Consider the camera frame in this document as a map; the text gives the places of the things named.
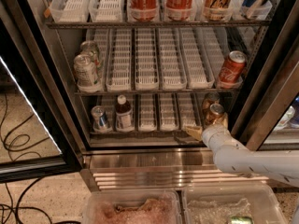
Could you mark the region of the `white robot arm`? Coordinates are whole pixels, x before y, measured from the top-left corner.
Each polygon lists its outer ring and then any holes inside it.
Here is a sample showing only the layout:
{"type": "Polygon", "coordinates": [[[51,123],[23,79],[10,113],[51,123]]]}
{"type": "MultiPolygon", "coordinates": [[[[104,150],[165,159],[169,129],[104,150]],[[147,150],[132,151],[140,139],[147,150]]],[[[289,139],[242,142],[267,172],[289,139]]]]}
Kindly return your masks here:
{"type": "Polygon", "coordinates": [[[299,187],[298,150],[249,150],[231,136],[227,126],[224,114],[206,127],[186,126],[184,131],[212,151],[214,164],[226,174],[267,176],[299,187]]]}

